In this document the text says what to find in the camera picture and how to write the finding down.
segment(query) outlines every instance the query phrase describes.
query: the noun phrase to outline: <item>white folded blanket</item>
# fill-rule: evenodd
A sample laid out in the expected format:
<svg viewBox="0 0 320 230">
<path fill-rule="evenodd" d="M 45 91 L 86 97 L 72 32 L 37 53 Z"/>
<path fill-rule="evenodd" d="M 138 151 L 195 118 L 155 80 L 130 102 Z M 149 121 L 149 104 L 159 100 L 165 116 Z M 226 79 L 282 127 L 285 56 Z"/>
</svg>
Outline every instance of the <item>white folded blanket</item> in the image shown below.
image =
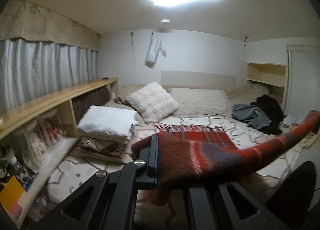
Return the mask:
<svg viewBox="0 0 320 230">
<path fill-rule="evenodd" d="M 132 128 L 137 122 L 134 110 L 105 106 L 90 106 L 78 123 L 79 135 L 98 135 L 107 139 L 130 139 Z"/>
</svg>

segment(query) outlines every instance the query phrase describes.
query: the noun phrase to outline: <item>gray curtain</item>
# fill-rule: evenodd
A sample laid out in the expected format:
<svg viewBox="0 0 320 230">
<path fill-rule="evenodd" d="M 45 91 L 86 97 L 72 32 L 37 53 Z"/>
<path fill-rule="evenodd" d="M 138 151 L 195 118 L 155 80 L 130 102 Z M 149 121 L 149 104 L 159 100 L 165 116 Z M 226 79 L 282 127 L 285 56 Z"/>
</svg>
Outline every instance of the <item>gray curtain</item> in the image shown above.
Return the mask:
<svg viewBox="0 0 320 230">
<path fill-rule="evenodd" d="M 97 52 L 52 42 L 0 41 L 0 114 L 97 78 Z"/>
</svg>

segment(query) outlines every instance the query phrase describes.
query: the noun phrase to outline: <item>mattress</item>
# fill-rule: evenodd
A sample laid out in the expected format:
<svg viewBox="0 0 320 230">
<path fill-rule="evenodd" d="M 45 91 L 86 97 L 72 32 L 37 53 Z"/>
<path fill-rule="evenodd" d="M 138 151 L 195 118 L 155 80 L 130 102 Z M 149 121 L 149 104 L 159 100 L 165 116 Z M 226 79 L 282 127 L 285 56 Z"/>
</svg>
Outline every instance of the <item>mattress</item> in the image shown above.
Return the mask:
<svg viewBox="0 0 320 230">
<path fill-rule="evenodd" d="M 176 118 L 169 117 L 161 121 L 166 125 L 205 125 L 210 127 L 223 127 L 229 138 L 239 149 L 249 148 L 261 144 L 273 135 L 264 135 L 255 129 L 247 127 L 245 123 L 232 118 L 222 116 L 200 118 Z M 130 158 L 130 145 L 140 139 L 154 134 L 156 129 L 152 125 L 136 127 L 134 137 L 127 144 L 124 160 Z M 297 160 L 301 162 L 303 153 L 307 147 L 307 141 L 301 141 L 295 147 L 280 156 L 265 168 L 244 177 L 240 183 L 262 204 L 277 190 L 277 187 L 292 172 Z M 109 173 L 120 170 L 123 165 L 98 161 L 92 158 L 82 159 L 77 153 L 77 146 L 66 156 L 50 176 L 47 190 L 49 196 L 49 209 L 54 208 L 79 186 L 103 169 Z M 144 191 L 138 191 L 135 223 L 152 229 L 187 229 L 186 212 L 181 190 L 174 190 L 166 205 L 157 207 L 149 203 L 144 197 Z"/>
</svg>

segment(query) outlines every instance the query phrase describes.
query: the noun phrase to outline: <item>silver bolt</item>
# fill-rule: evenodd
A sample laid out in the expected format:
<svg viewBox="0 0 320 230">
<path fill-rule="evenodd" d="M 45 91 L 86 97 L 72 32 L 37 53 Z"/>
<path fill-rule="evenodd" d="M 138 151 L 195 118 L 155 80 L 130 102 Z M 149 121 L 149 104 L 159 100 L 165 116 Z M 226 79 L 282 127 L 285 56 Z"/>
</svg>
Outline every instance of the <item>silver bolt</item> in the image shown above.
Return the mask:
<svg viewBox="0 0 320 230">
<path fill-rule="evenodd" d="M 105 170 L 99 170 L 96 173 L 96 176 L 99 177 L 99 178 L 105 177 L 106 175 L 107 175 L 107 172 Z"/>
<path fill-rule="evenodd" d="M 136 160 L 136 161 L 134 162 L 134 164 L 135 164 L 136 166 L 140 167 L 140 166 L 143 166 L 143 165 L 145 164 L 145 162 L 144 162 L 143 160 Z"/>
</svg>

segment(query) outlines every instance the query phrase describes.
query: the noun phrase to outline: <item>white wall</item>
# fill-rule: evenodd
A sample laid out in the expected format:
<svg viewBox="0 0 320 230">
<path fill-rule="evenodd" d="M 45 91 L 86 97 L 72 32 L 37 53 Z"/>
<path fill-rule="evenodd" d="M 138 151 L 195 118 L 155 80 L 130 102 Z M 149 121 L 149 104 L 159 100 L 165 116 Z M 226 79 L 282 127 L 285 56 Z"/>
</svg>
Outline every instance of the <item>white wall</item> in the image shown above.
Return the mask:
<svg viewBox="0 0 320 230">
<path fill-rule="evenodd" d="M 246 45 L 247 62 L 287 65 L 287 45 L 320 47 L 320 38 L 291 37 L 250 42 Z"/>
<path fill-rule="evenodd" d="M 160 55 L 152 67 L 145 65 L 150 46 L 150 36 L 160 39 L 167 50 L 167 57 Z M 97 70 L 98 77 L 120 78 L 120 86 L 134 83 L 161 82 L 161 71 L 191 71 L 233 75 L 237 85 L 246 81 L 246 54 L 243 43 L 217 35 L 169 30 L 157 33 L 155 30 L 135 30 L 133 37 L 136 67 L 129 31 L 123 31 L 100 40 Z"/>
</svg>

